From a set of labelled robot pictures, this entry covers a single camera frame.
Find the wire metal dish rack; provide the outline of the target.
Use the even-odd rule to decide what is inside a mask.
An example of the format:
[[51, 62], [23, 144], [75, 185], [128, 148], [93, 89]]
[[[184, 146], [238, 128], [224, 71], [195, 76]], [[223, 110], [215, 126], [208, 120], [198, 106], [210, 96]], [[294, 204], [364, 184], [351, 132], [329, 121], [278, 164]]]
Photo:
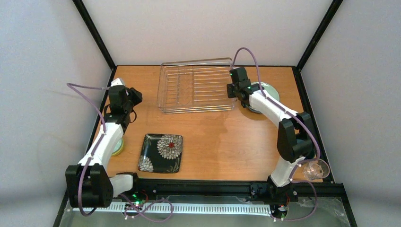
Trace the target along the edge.
[[157, 106], [165, 114], [229, 111], [232, 59], [164, 62], [160, 65]]

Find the black floral square plate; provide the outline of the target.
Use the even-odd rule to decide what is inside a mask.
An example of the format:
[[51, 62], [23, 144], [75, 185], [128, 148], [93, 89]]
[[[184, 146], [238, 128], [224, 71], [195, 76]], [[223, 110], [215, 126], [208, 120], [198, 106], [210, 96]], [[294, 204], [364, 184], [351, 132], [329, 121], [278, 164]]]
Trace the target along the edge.
[[138, 170], [157, 174], [175, 174], [180, 170], [183, 136], [174, 134], [145, 135]]

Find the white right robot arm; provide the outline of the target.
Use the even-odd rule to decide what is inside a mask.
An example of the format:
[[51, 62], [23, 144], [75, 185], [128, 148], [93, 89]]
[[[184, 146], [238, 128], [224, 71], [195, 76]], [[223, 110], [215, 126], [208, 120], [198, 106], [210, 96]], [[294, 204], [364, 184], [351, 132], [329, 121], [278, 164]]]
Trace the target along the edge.
[[263, 202], [282, 203], [291, 194], [295, 168], [317, 157], [311, 116], [286, 107], [261, 85], [252, 84], [244, 67], [233, 68], [229, 73], [232, 82], [227, 85], [228, 97], [237, 98], [244, 108], [260, 112], [278, 128], [277, 165], [266, 183], [251, 186], [252, 197]]

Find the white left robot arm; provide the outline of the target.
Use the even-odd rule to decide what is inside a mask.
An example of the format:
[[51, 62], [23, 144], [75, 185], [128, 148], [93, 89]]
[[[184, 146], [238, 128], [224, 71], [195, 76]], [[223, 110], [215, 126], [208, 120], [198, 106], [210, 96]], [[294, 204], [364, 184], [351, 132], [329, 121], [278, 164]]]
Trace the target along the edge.
[[136, 173], [109, 177], [106, 169], [115, 146], [132, 122], [130, 114], [134, 106], [143, 100], [142, 94], [123, 84], [112, 85], [107, 90], [110, 112], [98, 113], [102, 126], [95, 141], [79, 163], [68, 166], [65, 171], [70, 205], [80, 210], [107, 208], [113, 198], [133, 191], [138, 178]]

